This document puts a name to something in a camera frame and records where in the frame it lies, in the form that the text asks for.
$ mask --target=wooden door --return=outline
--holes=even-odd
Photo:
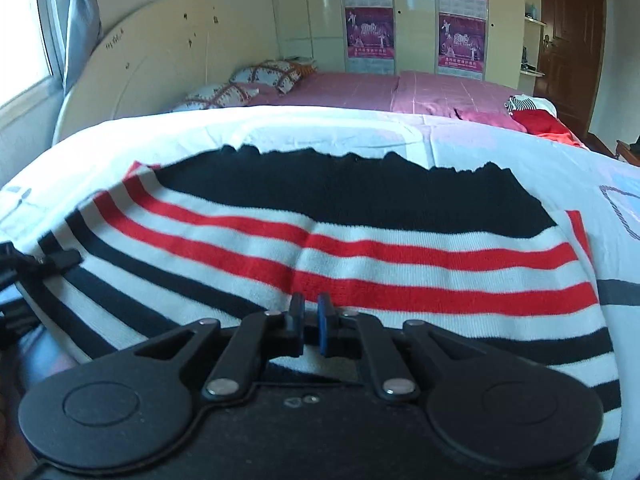
[[[542,0],[546,23],[534,95],[558,108],[558,118],[584,139],[600,79],[605,0]]]

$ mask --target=pink bedspread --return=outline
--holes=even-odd
[[[508,115],[504,104],[518,91],[506,86],[448,75],[402,72],[393,112],[455,118],[463,111]]]
[[[261,93],[250,106],[324,106],[391,112],[398,76],[318,73],[309,76],[286,95]]]

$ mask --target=cream headboard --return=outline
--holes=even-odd
[[[277,55],[224,2],[151,3],[96,47],[65,98],[53,143],[104,121],[161,113],[188,92]]]

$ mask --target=corner shelf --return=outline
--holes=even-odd
[[[534,72],[533,70],[520,70],[521,74],[530,75],[532,77],[544,77],[545,74],[542,72]]]
[[[546,23],[539,22],[538,20],[534,20],[533,18],[530,18],[529,16],[525,16],[524,19],[525,19],[526,22],[537,23],[538,25],[541,25],[542,27],[546,27]]]

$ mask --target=curtain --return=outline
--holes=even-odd
[[[69,0],[66,24],[65,94],[78,81],[100,37],[98,0]]]

